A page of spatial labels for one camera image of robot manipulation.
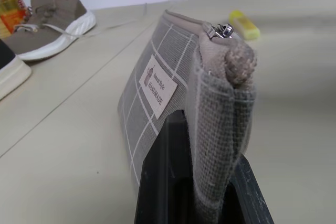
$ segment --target shoelace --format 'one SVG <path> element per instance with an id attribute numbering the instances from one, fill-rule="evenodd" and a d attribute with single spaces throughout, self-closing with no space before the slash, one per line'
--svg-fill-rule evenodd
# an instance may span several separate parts
<path id="1" fill-rule="evenodd" d="M 28 8 L 29 12 L 32 13 L 32 8 L 29 7 Z M 43 18 L 41 19 L 41 22 L 40 24 L 27 24 L 27 22 L 29 21 L 29 18 L 32 16 L 32 14 L 30 15 L 30 17 L 25 20 L 22 24 L 18 24 L 15 26 L 15 29 L 16 31 L 19 31 L 20 29 L 24 29 L 26 31 L 32 31 L 32 32 L 38 32 L 39 29 L 43 29 L 44 27 L 49 27 L 61 34 L 64 34 L 64 35 L 67 35 L 67 36 L 70 36 L 70 37 L 75 37 L 75 38 L 90 38 L 90 37 L 93 37 L 93 36 L 96 36 L 100 33 L 103 33 L 109 29 L 112 29 L 112 28 L 116 28 L 116 27 L 119 27 L 119 26 L 123 26 L 123 25 L 126 25 L 126 24 L 129 24 L 129 23 L 132 23 L 132 22 L 135 22 L 135 21 L 138 21 L 140 19 L 142 19 L 146 14 L 147 14 L 147 3 L 145 3 L 143 5 L 143 14 L 141 17 L 137 18 L 137 19 L 131 19 L 131 20 L 127 20 L 127 21 L 124 21 L 124 22 L 121 22 L 121 23 L 118 23 L 116 25 L 113 25 L 113 26 L 109 26 L 109 27 L 106 27 L 102 30 L 99 30 L 99 31 L 96 31 L 95 33 L 92 33 L 90 35 L 75 35 L 75 34 L 71 34 L 71 33 L 68 33 L 66 32 L 65 30 L 57 27 L 57 26 L 54 26 L 54 25 L 51 25 L 51 24 L 48 24 L 48 19 L 52 17 L 52 15 L 54 14 L 54 12 L 56 11 L 56 8 L 55 7 L 51 7 L 51 8 L 48 8 L 47 10 L 45 10 L 45 12 L 43 13 Z"/>

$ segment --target table surface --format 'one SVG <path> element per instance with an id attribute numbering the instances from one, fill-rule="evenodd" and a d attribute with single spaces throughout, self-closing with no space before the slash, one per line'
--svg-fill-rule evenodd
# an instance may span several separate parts
<path id="1" fill-rule="evenodd" d="M 33 64 L 0 102 L 1 223 L 133 223 L 117 103 L 165 9 L 216 23 L 240 9 L 261 30 L 247 158 L 275 223 L 334 223 L 336 0 L 185 0 Z M 143 6 L 96 11 L 95 33 Z"/>

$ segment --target brown sneaker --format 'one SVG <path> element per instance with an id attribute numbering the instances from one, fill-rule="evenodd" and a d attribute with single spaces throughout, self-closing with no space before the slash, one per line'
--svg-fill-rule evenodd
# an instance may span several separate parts
<path id="1" fill-rule="evenodd" d="M 3 42 L 22 60 L 41 60 L 70 46 L 96 24 L 80 0 L 31 0 L 32 16 Z"/>

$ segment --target white shoe sole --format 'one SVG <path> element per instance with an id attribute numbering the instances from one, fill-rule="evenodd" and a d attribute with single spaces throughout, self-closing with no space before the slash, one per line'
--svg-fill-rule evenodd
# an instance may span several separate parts
<path id="1" fill-rule="evenodd" d="M 73 21 L 65 30 L 69 34 L 83 35 L 96 25 L 96 17 L 90 11 Z M 17 55 L 21 60 L 42 60 L 49 58 L 69 47 L 77 38 L 62 34 L 55 41 L 39 49 Z"/>
<path id="2" fill-rule="evenodd" d="M 0 100 L 28 79 L 32 69 L 17 56 L 0 70 Z"/>

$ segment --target fabric label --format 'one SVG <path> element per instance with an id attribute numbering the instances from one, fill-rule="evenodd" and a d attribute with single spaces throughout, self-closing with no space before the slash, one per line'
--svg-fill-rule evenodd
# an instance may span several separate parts
<path id="1" fill-rule="evenodd" d="M 172 98 L 177 83 L 166 74 L 153 55 L 151 56 L 139 83 L 156 119 L 159 119 L 163 110 Z"/>

